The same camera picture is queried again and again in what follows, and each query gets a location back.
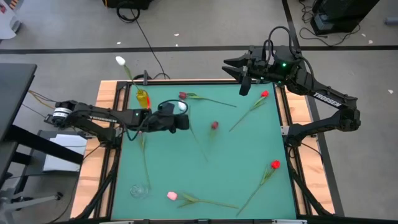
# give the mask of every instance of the table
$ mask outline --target table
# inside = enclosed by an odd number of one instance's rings
[[[183,85],[187,82],[195,82],[196,84],[207,83],[207,82],[216,82],[216,83],[223,83],[223,82],[233,82],[233,80],[156,80],[152,82],[168,82],[169,84],[177,84]],[[282,92],[285,90],[281,90],[276,88],[275,92],[278,99],[278,105],[280,109],[280,116],[283,125],[287,125],[287,118],[285,116],[284,104],[282,102]],[[124,101],[124,98],[128,98],[130,92],[127,89],[127,93],[125,93],[125,89],[123,88],[123,82],[118,81],[102,81],[99,87],[98,97],[96,106],[105,107],[105,108],[112,108],[117,107],[119,110],[121,108],[127,108],[127,101]],[[289,109],[292,115],[293,122],[306,124],[311,122],[310,114],[308,112],[307,104],[305,98],[303,96],[297,96],[295,94],[286,93],[288,102],[289,102]],[[109,126],[109,123],[100,122],[98,124],[102,126]],[[315,138],[306,137],[303,141],[305,144],[318,149],[317,142]],[[90,140],[87,146],[86,154],[90,153],[98,145],[96,140]],[[334,212],[333,202],[330,196],[330,191],[328,188],[328,184],[325,177],[325,172],[323,169],[323,164],[320,159],[320,156],[306,148],[306,146],[300,146],[300,157],[303,169],[303,175],[305,177],[305,181],[307,183],[307,187],[312,191],[314,196],[318,199],[319,202],[329,211]],[[73,201],[73,208],[71,217],[77,216],[84,207],[89,203],[92,196],[96,192],[98,188],[98,184],[100,182],[100,178],[102,175],[105,175],[106,172],[101,172],[101,168],[104,165],[104,159],[107,158],[109,160],[108,163],[108,170],[113,161],[114,151],[107,152],[103,148],[99,148],[96,150],[92,155],[85,159],[84,164],[82,165],[81,172],[80,172],[80,179],[78,182],[78,186],[76,189],[75,199]],[[292,159],[292,162],[296,166],[296,160]],[[111,185],[108,187],[108,190],[105,192],[104,197],[102,198],[102,205],[97,207],[93,216],[105,216],[110,215],[112,213],[112,200],[108,200],[109,195],[111,198],[115,197],[115,187],[116,184]],[[300,193],[300,189],[295,185],[295,191],[297,198],[297,213],[299,214],[306,214],[305,211],[305,203]]]
[[[24,63],[0,63],[0,186],[11,162],[29,165],[30,156],[17,152],[18,144],[80,164],[83,156],[13,125],[34,78],[37,66]]]

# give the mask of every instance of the green leaf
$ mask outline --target green leaf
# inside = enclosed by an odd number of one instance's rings
[[[178,206],[178,208],[181,208],[181,207],[184,207],[184,206],[193,204],[193,203],[194,203],[194,202],[186,201],[186,202],[184,202],[182,205]]]
[[[265,99],[265,97],[261,97],[260,99],[258,99],[255,103],[254,103],[254,105],[253,105],[253,107],[256,107],[262,100],[264,100]]]
[[[185,197],[187,200],[189,200],[191,202],[197,202],[198,201],[198,199],[196,199],[196,198],[194,198],[194,197],[192,197],[190,195],[187,195],[185,193],[182,193],[182,196]]]

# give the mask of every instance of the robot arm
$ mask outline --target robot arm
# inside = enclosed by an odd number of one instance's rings
[[[342,94],[316,81],[313,73],[306,71],[305,62],[308,64],[308,61],[300,55],[300,52],[281,46],[275,54],[272,54],[274,57],[272,65],[268,64],[269,60],[265,60],[263,56],[263,48],[251,46],[249,52],[242,57],[224,60],[224,63],[232,67],[223,67],[223,70],[241,83],[240,95],[247,95],[253,78],[260,82],[285,85],[292,93],[312,96],[339,109],[330,118],[306,125],[293,124],[288,127],[284,135],[288,145],[299,146],[302,139],[311,134],[333,129],[355,131],[359,128],[361,121],[360,112],[356,108],[357,98]]]
[[[58,128],[76,127],[105,142],[111,147],[117,147],[121,143],[121,134],[114,128],[103,128],[92,122],[107,121],[118,123],[125,131],[166,131],[175,133],[177,129],[189,129],[188,115],[173,114],[174,105],[165,101],[158,106],[158,111],[152,113],[151,109],[133,109],[116,111],[107,108],[99,108],[73,100],[57,102],[54,113],[47,120]]]

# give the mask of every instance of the tabletop border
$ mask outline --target tabletop border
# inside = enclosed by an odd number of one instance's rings
[[[143,85],[144,81],[143,80],[135,80],[134,83],[136,83],[137,85]],[[176,80],[147,80],[147,85],[230,85],[230,84],[235,84],[237,85],[237,81],[235,79],[176,79]],[[122,110],[126,110],[127,109],[127,105],[128,105],[128,101],[129,101],[129,95],[130,95],[130,89],[131,89],[131,85],[133,85],[133,82],[129,82],[129,81],[117,81],[116,83],[116,94],[114,97],[114,103],[113,103],[113,109],[116,110],[116,108],[118,108],[119,106],[119,101],[121,98],[121,90],[124,90],[124,98],[123,98],[123,105],[122,105]],[[278,104],[278,96],[276,94],[276,88],[279,88],[279,86],[272,86],[274,89],[274,93],[275,93],[275,102],[277,105],[277,109],[278,109],[278,116],[279,116],[279,121],[280,124],[282,125],[282,117],[281,117],[281,113],[280,113],[280,107]],[[290,114],[290,108],[289,108],[289,103],[287,102],[287,96],[286,96],[286,92],[284,88],[280,88],[280,92],[282,95],[282,101],[284,104],[284,111],[286,113],[286,118],[289,122],[292,121],[291,118],[291,114]],[[104,155],[104,162],[103,162],[103,168],[101,170],[101,178],[100,178],[100,183],[103,182],[106,171],[107,171],[107,167],[109,164],[109,153],[110,150],[106,150],[108,151],[108,153],[105,153]],[[285,150],[286,153],[286,159],[289,160],[290,157],[287,154],[287,151]],[[301,180],[304,182],[305,184],[305,178],[304,178],[304,173],[303,173],[303,167],[302,167],[302,163],[301,163],[301,159],[300,159],[300,153],[298,149],[295,149],[295,162],[296,162],[296,166],[295,168],[297,169],[298,175],[301,178]],[[119,160],[114,161],[117,162],[116,164],[116,168],[118,169],[119,167]],[[299,205],[298,205],[298,198],[297,198],[297,192],[295,189],[295,185],[294,185],[294,179],[292,178],[292,171],[289,169],[289,178],[290,178],[290,183],[292,185],[292,193],[294,195],[294,205],[295,205],[295,211],[296,211],[296,216],[298,217],[299,215],[302,215],[300,213],[300,209],[299,209]],[[109,191],[109,196],[108,196],[108,203],[107,203],[107,207],[106,207],[106,216],[110,217],[112,214],[112,208],[113,208],[113,200],[114,200],[114,192],[115,192],[115,188],[116,188],[116,178],[111,182],[111,186],[110,186],[110,191]],[[312,215],[312,209],[311,206],[306,198],[306,196],[304,195],[303,191],[301,190],[301,194],[303,196],[303,200],[304,200],[304,205],[305,205],[305,213],[307,215]],[[96,210],[95,210],[95,218],[98,217],[96,216],[96,214],[99,215],[100,210],[101,210],[101,203],[97,204],[96,206]]]

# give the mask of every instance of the metal stand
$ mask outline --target metal stand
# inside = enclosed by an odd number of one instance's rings
[[[51,200],[60,200],[63,196],[61,193],[58,193],[57,195],[32,200],[24,200],[23,197],[21,197],[20,202],[14,202],[15,200],[12,198],[18,197],[21,194],[14,194],[15,191],[16,185],[6,190],[0,190],[0,217],[4,217],[4,220],[0,220],[0,223],[15,224],[12,212],[28,206],[37,205],[39,203],[49,202]]]
[[[15,141],[18,144],[22,144],[32,149],[44,152],[48,155],[55,156],[60,159],[64,159],[69,162],[74,162],[76,164],[81,164],[83,162],[83,155],[69,150],[63,146],[58,145],[52,141],[42,138],[38,135],[32,134],[25,129],[18,126],[12,125],[6,135],[7,141]],[[30,157],[27,155],[16,154],[18,162],[26,165],[29,163]]]

